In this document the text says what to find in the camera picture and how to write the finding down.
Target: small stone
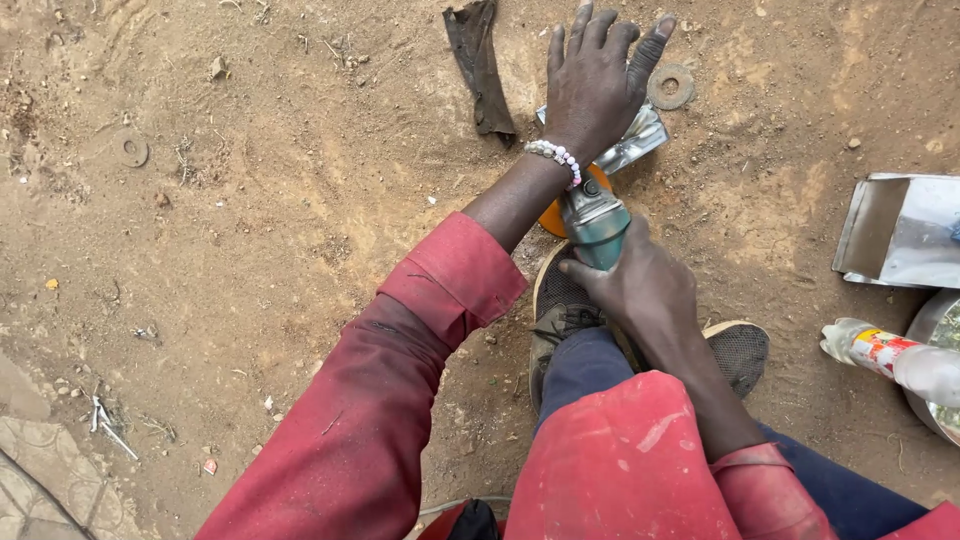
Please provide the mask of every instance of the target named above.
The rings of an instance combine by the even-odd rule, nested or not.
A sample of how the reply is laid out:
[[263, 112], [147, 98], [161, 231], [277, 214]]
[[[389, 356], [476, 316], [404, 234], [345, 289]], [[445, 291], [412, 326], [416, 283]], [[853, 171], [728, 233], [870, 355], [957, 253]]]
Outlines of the small stone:
[[210, 65], [210, 80], [212, 81], [225, 73], [227, 73], [227, 63], [224, 62], [224, 57], [213, 59], [213, 63]]

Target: metal washer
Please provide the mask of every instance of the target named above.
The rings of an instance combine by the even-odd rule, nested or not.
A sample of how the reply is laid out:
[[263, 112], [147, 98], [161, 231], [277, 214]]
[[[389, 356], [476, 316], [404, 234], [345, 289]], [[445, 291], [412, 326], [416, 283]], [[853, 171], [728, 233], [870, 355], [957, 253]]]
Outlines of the metal washer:
[[[677, 81], [677, 91], [673, 94], [663, 91], [663, 83], [670, 79]], [[693, 75], [689, 69], [678, 63], [664, 64], [654, 71], [647, 81], [647, 98], [657, 109], [679, 109], [693, 99], [693, 93]]]
[[128, 167], [139, 167], [147, 162], [150, 146], [147, 145], [147, 139], [143, 138], [143, 135], [130, 128], [124, 128], [113, 136], [113, 155], [117, 161]]

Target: left hand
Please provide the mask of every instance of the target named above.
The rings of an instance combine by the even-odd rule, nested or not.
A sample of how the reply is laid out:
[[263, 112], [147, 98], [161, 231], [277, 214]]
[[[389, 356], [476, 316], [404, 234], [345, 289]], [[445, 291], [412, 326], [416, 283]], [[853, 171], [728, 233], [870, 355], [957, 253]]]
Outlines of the left hand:
[[592, 162], [627, 132], [677, 24], [672, 14], [661, 17], [627, 65], [640, 30], [632, 22], [613, 24], [616, 15], [603, 10], [594, 17], [592, 0], [584, 0], [570, 28], [566, 57], [564, 25], [558, 24], [550, 38], [543, 139], [565, 147], [578, 163]]

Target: sandy soil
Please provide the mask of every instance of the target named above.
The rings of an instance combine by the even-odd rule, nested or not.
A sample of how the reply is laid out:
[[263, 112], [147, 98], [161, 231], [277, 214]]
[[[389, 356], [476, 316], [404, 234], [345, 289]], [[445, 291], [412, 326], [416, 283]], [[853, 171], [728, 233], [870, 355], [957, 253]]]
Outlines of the sandy soil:
[[[446, 3], [266, 1], [265, 15], [253, 0], [0, 6], [0, 348], [157, 537], [199, 527], [391, 267], [519, 152], [472, 129]], [[574, 5], [501, 3], [494, 40], [521, 139], [544, 100], [541, 31]], [[643, 25], [685, 21], [665, 59], [693, 70], [697, 99], [663, 114], [673, 139], [613, 184], [693, 267], [704, 324], [770, 332], [750, 410], [919, 503], [960, 501], [958, 449], [895, 387], [817, 347], [839, 316], [903, 331], [926, 298], [829, 266], [857, 179], [960, 170], [958, 6], [618, 7]], [[211, 82], [217, 56], [229, 76]], [[114, 156], [125, 125], [149, 143], [141, 167]], [[528, 277], [555, 241], [527, 236], [515, 259]], [[490, 329], [496, 344], [474, 335], [448, 362], [424, 506], [512, 492], [535, 420], [531, 312], [527, 295]], [[133, 336], [148, 327], [156, 338]], [[138, 464], [86, 432], [86, 399], [58, 393], [98, 381]], [[215, 477], [198, 474], [206, 450]]]

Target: sleeve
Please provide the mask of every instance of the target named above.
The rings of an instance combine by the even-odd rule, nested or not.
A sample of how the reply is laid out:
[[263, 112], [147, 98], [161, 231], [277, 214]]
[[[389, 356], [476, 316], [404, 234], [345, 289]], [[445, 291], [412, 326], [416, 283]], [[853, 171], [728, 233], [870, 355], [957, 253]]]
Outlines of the sleeve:
[[527, 282], [456, 212], [396, 266], [197, 538], [402, 538], [446, 357]]
[[710, 471], [743, 538], [836, 538], [827, 515], [773, 444], [727, 454]]

